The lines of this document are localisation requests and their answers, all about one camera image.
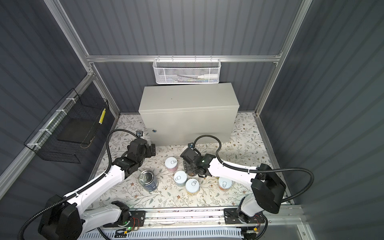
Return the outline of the blue label tin can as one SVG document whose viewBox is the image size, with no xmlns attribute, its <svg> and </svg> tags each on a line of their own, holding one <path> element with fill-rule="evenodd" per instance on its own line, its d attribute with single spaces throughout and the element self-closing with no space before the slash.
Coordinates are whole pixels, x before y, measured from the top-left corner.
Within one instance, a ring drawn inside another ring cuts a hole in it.
<svg viewBox="0 0 384 240">
<path fill-rule="evenodd" d="M 139 175 L 139 183 L 144 190 L 153 192 L 158 188 L 158 180 L 153 171 L 145 170 Z"/>
</svg>

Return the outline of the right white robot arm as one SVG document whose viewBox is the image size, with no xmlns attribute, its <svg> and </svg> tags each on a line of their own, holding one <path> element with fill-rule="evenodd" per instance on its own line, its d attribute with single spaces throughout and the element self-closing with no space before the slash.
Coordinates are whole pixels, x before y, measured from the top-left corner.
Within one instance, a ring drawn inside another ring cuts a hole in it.
<svg viewBox="0 0 384 240">
<path fill-rule="evenodd" d="M 203 156 L 189 147 L 181 153 L 181 158 L 197 175 L 225 178 L 251 191 L 241 199 L 236 210 L 242 223 L 249 223 L 255 215 L 263 211 L 271 214 L 279 213 L 286 185 L 276 173 L 266 172 L 271 169 L 269 165 L 246 167 L 226 161 L 221 162 L 214 155 Z"/>
</svg>

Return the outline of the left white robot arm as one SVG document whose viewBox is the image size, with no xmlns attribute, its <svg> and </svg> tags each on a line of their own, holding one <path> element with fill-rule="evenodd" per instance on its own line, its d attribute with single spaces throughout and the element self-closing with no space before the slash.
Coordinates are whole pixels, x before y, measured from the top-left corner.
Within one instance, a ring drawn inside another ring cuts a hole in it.
<svg viewBox="0 0 384 240">
<path fill-rule="evenodd" d="M 76 240 L 82 234 L 107 224 L 130 225 L 130 208 L 120 201 L 89 211 L 88 207 L 113 186 L 123 182 L 138 170 L 145 158 L 156 155 L 155 144 L 138 138 L 128 150 L 116 158 L 106 173 L 95 177 L 64 197 L 53 196 L 47 201 L 38 232 L 47 240 Z"/>
</svg>

